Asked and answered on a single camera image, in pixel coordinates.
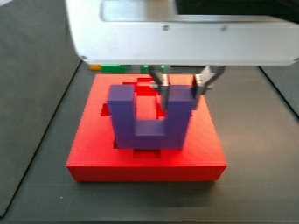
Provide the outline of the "silver white gripper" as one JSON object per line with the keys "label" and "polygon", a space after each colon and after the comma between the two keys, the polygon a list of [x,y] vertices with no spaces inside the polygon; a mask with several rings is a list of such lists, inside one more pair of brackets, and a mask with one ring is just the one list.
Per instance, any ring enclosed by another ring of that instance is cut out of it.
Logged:
{"label": "silver white gripper", "polygon": [[299,61],[299,0],[64,0],[76,54],[88,64],[148,66],[167,110],[158,65],[206,66],[193,76],[194,108],[225,66]]}

